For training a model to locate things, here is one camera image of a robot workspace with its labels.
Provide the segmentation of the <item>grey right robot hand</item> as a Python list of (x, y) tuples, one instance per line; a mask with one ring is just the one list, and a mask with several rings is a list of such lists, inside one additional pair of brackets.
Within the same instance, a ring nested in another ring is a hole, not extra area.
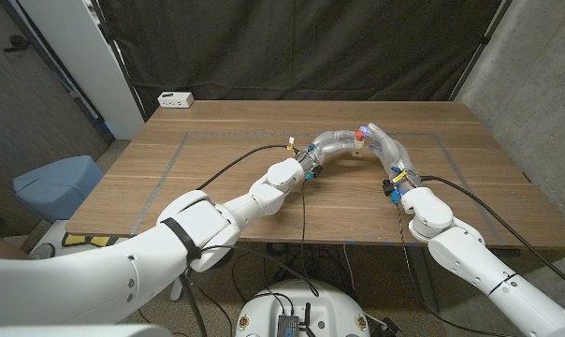
[(380, 159), (388, 180), (401, 193), (423, 186), (407, 150), (399, 141), (373, 123), (360, 126), (359, 130), (372, 140), (368, 148)]

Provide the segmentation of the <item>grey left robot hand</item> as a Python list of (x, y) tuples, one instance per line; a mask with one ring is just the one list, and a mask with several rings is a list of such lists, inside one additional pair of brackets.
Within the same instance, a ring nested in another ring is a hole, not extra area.
[(326, 131), (317, 136), (304, 151), (301, 151), (296, 161), (307, 173), (322, 165), (327, 156), (342, 151), (357, 152), (363, 148), (363, 145), (363, 140), (356, 139), (355, 131)]

